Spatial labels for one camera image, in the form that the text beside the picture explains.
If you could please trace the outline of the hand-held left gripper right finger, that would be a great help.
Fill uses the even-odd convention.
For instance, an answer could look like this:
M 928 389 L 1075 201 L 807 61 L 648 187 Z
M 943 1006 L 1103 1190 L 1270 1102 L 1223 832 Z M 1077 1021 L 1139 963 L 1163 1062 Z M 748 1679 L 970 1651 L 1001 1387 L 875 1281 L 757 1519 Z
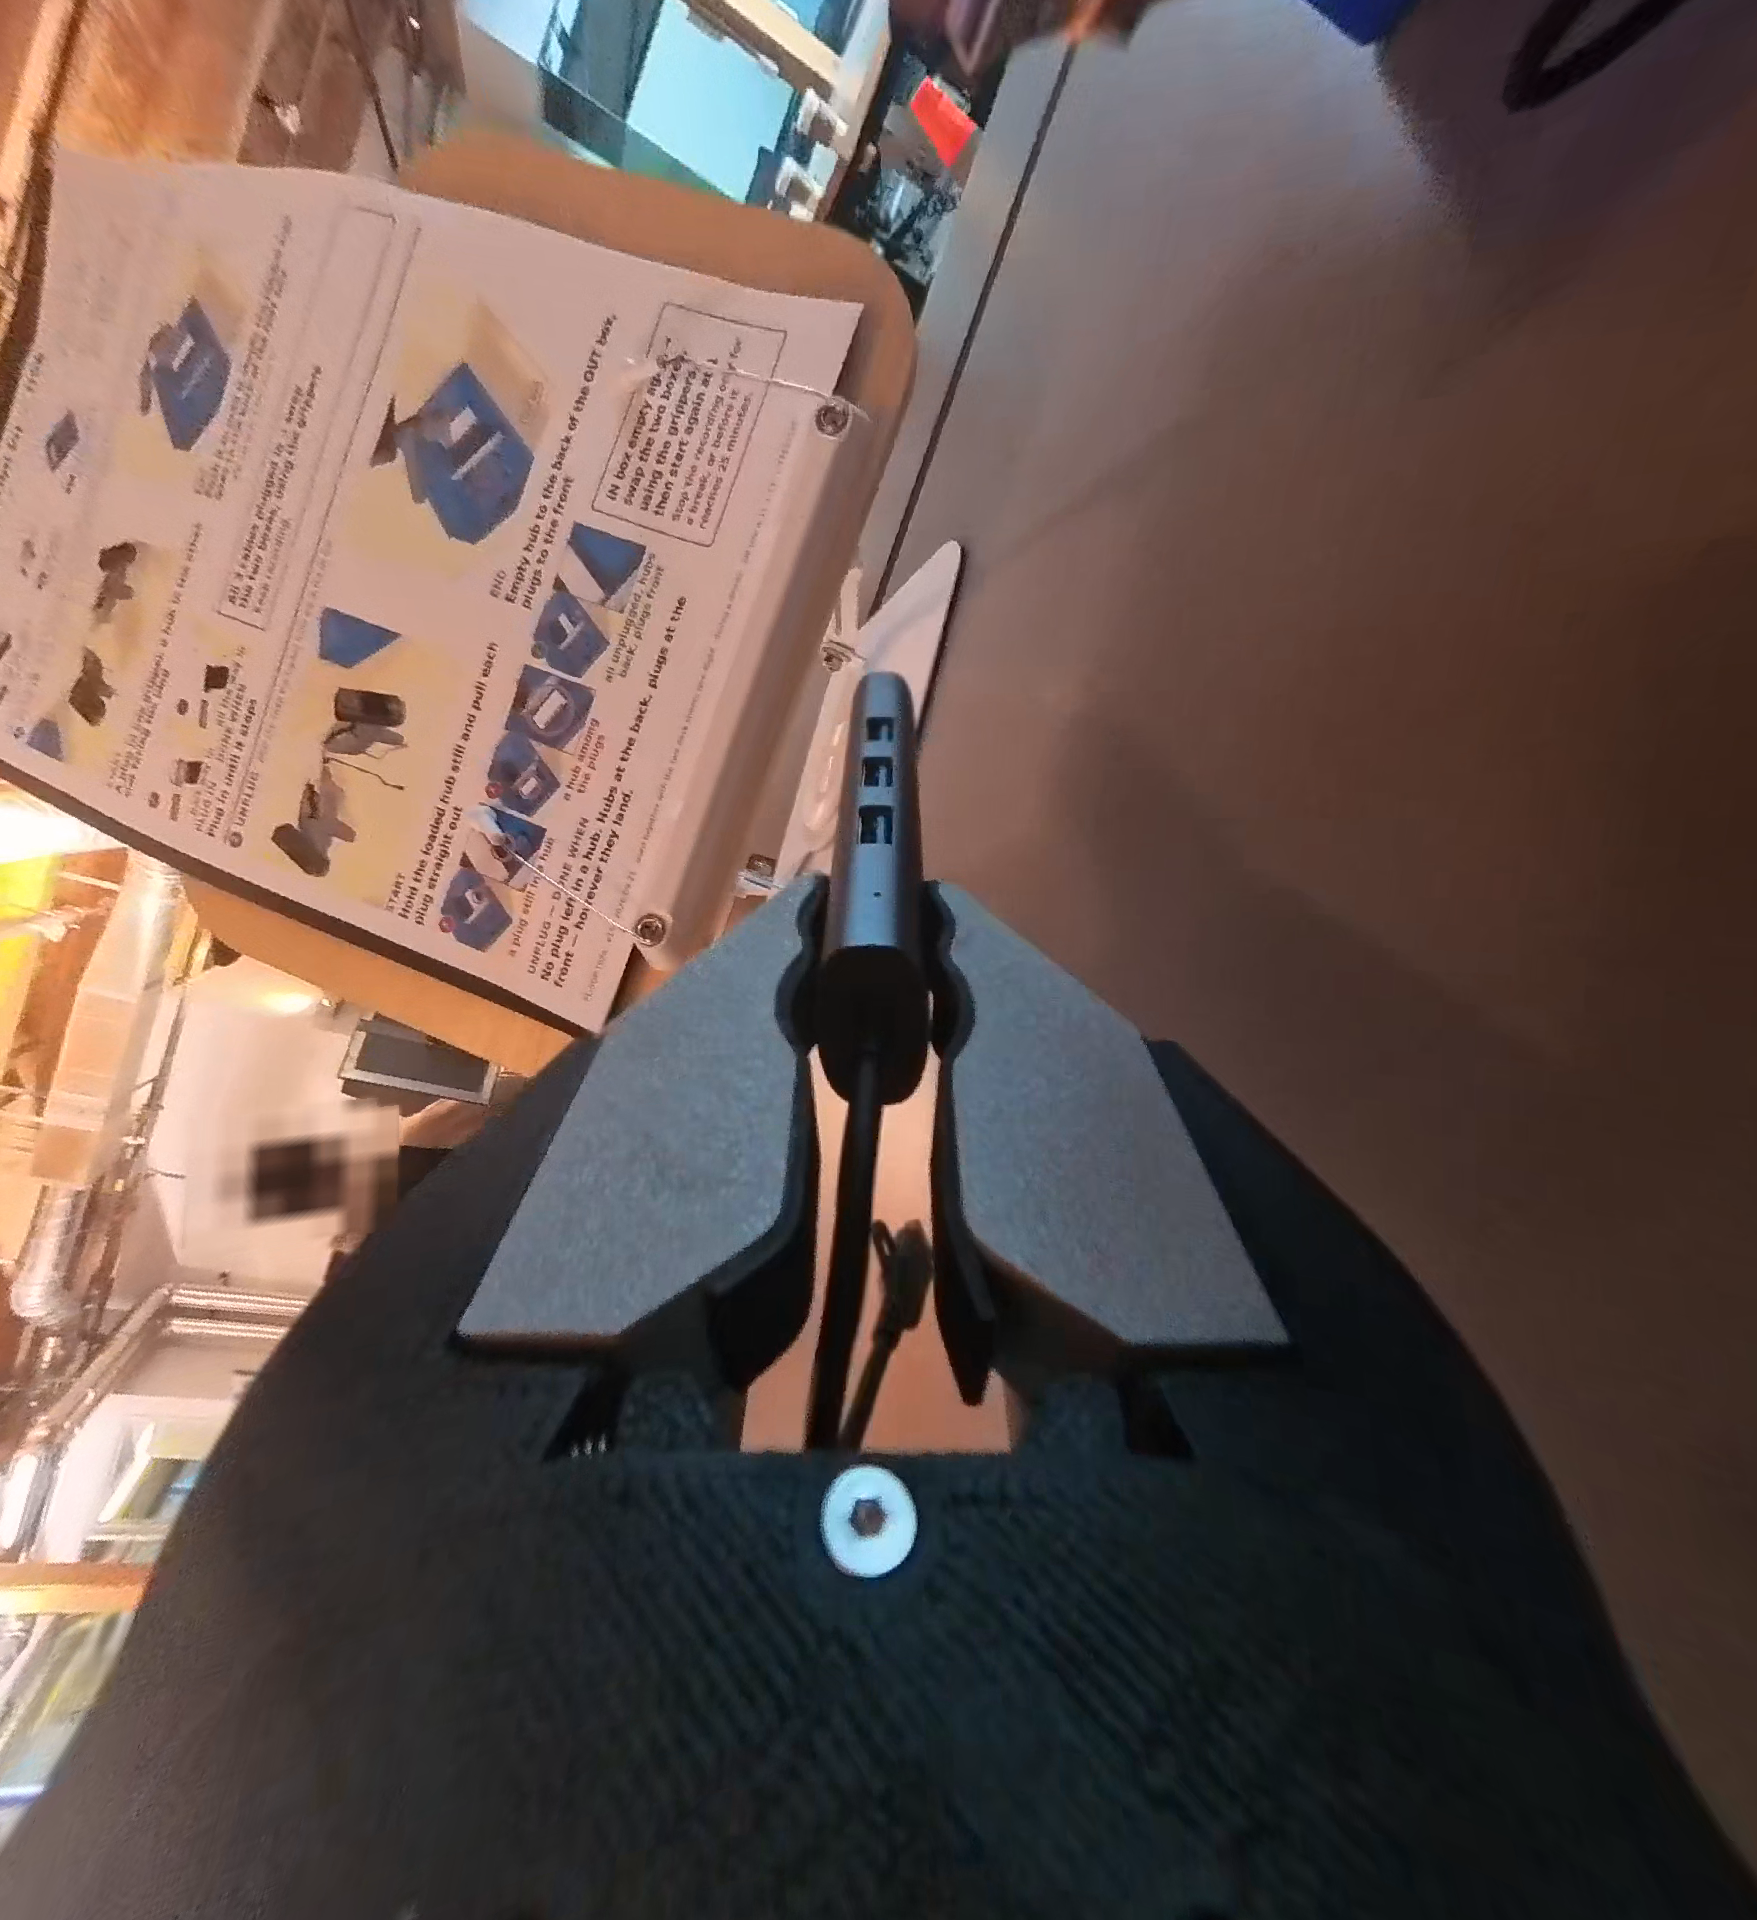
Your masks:
M 1144 1035 L 958 886 L 924 906 L 933 1294 L 960 1397 L 1285 1353 Z

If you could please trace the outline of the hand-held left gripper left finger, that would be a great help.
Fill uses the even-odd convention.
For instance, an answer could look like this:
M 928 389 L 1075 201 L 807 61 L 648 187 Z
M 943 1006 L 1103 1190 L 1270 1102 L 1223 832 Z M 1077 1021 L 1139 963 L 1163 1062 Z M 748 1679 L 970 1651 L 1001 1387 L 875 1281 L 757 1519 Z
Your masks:
M 808 876 L 589 1049 L 459 1322 L 488 1355 L 748 1389 L 810 1315 L 820 1183 Z

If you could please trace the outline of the grey usb hub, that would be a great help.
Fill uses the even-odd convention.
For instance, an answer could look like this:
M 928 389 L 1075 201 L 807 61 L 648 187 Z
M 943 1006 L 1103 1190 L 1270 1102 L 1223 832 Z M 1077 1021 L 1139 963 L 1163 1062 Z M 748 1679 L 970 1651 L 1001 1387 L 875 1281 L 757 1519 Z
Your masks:
M 846 722 L 835 865 L 813 977 L 814 1051 L 843 1098 L 824 1294 L 803 1443 L 849 1451 L 850 1361 L 863 1320 L 884 1115 L 924 1080 L 937 989 L 906 680 L 868 671 Z

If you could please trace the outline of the printed instruction sheet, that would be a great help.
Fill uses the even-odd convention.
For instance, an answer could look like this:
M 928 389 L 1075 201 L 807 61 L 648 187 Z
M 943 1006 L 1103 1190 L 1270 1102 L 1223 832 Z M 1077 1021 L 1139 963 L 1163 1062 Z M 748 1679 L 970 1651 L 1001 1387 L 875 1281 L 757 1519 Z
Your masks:
M 0 413 L 0 774 L 578 1035 L 710 941 L 888 324 L 833 232 L 531 141 L 64 152 Z

